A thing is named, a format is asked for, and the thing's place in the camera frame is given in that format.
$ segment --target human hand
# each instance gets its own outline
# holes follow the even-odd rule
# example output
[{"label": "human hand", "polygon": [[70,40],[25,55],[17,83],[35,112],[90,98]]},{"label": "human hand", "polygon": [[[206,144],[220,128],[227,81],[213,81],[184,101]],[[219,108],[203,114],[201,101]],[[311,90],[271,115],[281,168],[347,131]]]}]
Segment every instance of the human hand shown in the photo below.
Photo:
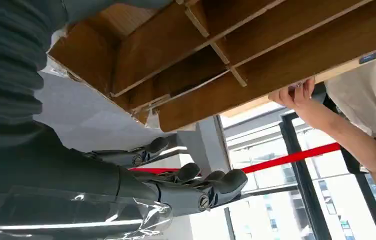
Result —
[{"label": "human hand", "polygon": [[273,91],[268,95],[268,98],[277,104],[297,111],[306,108],[307,105],[313,101],[311,96],[314,89],[315,80],[309,78],[305,82],[297,85],[294,89],[292,86],[285,86]]}]

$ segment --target finger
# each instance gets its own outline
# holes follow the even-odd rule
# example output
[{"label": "finger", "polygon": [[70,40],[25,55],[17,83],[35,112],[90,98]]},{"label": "finger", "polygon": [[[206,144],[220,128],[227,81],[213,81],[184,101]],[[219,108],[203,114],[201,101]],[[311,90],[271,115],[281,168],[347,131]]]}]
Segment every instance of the finger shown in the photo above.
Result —
[{"label": "finger", "polygon": [[276,90],[276,91],[273,91],[271,93],[269,93],[269,95],[267,96],[267,98],[279,105],[283,105],[281,99],[280,99],[280,90]]},{"label": "finger", "polygon": [[309,98],[312,96],[313,90],[315,90],[315,84],[316,81],[314,77],[307,79],[307,81],[305,82]]},{"label": "finger", "polygon": [[295,88],[294,91],[294,103],[297,105],[299,103],[304,102],[305,95],[304,95],[304,87],[303,84]]},{"label": "finger", "polygon": [[292,109],[295,107],[293,98],[290,96],[288,87],[284,87],[279,91],[279,98],[281,99],[283,105]]}]

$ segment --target human arm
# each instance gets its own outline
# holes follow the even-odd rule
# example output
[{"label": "human arm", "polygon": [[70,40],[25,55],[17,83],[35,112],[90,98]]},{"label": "human arm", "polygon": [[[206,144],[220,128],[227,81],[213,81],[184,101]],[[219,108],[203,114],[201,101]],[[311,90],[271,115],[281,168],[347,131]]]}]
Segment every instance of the human arm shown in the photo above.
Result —
[{"label": "human arm", "polygon": [[369,171],[376,173],[376,140],[354,126],[348,120],[311,99],[315,81],[307,80],[293,92],[281,88],[269,95],[269,99],[295,110],[311,127],[319,129],[347,149]]},{"label": "human arm", "polygon": [[[34,91],[44,84],[38,71],[46,65],[53,32],[115,2],[0,0],[1,187],[17,185],[104,195],[125,192],[120,178],[130,175],[126,169],[67,149],[51,127],[33,120],[33,115],[42,111]],[[135,197],[133,192],[126,193],[127,197]]]}]

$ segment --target dark clothing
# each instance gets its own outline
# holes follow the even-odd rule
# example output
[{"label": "dark clothing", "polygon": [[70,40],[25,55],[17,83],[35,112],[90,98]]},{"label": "dark clothing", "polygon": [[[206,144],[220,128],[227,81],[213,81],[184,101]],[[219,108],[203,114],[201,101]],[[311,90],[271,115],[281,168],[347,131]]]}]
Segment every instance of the dark clothing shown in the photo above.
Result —
[{"label": "dark clothing", "polygon": [[[20,185],[157,200],[128,170],[64,147],[52,128],[33,120],[42,111],[34,91],[44,84],[38,71],[46,66],[53,32],[114,2],[0,0],[0,189]],[[123,175],[134,180],[128,189],[120,183]],[[142,195],[132,194],[136,186],[145,188]]]}]

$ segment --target wooden shelf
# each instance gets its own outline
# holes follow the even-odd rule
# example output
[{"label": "wooden shelf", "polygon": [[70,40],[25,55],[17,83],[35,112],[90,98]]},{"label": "wooden shelf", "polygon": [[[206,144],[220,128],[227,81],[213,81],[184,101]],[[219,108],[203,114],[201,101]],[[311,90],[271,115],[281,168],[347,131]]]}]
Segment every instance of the wooden shelf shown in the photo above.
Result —
[{"label": "wooden shelf", "polygon": [[130,99],[132,110],[162,104],[195,90],[223,72],[227,72],[225,65],[208,46],[131,89],[124,96]]},{"label": "wooden shelf", "polygon": [[225,37],[229,60],[240,66],[370,1],[287,0]]},{"label": "wooden shelf", "polygon": [[127,92],[206,45],[185,15],[185,6],[172,3],[121,43],[113,93]]},{"label": "wooden shelf", "polygon": [[161,105],[160,127],[172,131],[376,50],[376,1],[241,66],[248,85],[226,74]]},{"label": "wooden shelf", "polygon": [[114,6],[139,21],[104,11],[52,55],[127,112],[158,110],[167,132],[376,50],[376,0],[177,2],[153,17]]}]

